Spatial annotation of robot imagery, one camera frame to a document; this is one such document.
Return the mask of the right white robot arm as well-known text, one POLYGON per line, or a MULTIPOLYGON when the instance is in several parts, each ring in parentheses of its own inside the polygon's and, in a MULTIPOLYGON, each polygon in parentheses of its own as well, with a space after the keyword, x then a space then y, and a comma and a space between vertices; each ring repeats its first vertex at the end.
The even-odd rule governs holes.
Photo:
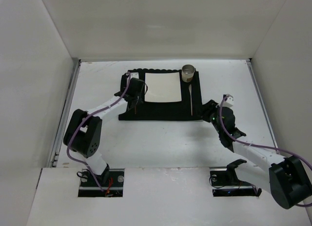
POLYGON ((312 195, 312 183, 303 165, 311 164, 293 152, 285 157, 277 154, 275 147, 249 142, 235 125, 230 108, 233 103, 233 97, 227 94, 221 103, 210 100, 197 111, 202 120, 213 125, 221 144, 243 157, 227 165, 231 181, 248 182, 267 191, 284 209, 303 207, 301 202, 312 195))

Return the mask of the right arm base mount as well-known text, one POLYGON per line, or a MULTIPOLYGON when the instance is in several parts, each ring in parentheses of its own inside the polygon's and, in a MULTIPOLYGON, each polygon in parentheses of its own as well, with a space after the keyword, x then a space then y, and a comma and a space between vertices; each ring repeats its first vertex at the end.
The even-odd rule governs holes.
POLYGON ((214 167, 210 169, 209 184, 214 197, 259 197, 261 188, 251 183, 239 180, 236 169, 246 160, 238 159, 229 163, 226 167, 214 167))

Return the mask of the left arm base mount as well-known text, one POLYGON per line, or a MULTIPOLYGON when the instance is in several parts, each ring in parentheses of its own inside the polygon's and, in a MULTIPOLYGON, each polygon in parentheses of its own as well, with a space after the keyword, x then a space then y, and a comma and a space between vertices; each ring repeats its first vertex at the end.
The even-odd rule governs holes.
POLYGON ((101 191, 89 170, 78 171, 77 176, 80 178, 78 197, 123 197, 124 174, 125 169, 111 169, 107 181, 101 185, 103 189, 101 191))

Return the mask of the white square plate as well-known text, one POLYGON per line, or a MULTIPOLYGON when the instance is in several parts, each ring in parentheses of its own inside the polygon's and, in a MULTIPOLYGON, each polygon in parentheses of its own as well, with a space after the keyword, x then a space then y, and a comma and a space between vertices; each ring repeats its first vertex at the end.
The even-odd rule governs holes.
POLYGON ((182 101, 179 72, 146 73, 147 92, 144 100, 149 103, 175 103, 182 101))

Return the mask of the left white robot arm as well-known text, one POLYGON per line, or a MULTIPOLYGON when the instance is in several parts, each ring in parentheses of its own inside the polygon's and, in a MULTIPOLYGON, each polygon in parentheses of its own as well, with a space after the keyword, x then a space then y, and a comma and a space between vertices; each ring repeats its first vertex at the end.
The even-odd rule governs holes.
POLYGON ((109 172, 109 165, 98 151, 102 126, 142 104, 145 87, 143 80, 127 75, 126 86, 110 100, 92 109, 77 109, 71 116, 63 138, 67 156, 85 165, 98 182, 109 172))

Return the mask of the metal cup with cork band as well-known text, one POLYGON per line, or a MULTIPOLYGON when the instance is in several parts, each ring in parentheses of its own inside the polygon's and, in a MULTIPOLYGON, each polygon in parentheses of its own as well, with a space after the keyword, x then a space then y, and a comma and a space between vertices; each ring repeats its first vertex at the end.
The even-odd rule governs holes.
POLYGON ((195 72, 196 68, 193 65, 184 65, 181 69, 181 79, 184 82, 190 82, 193 79, 195 72))

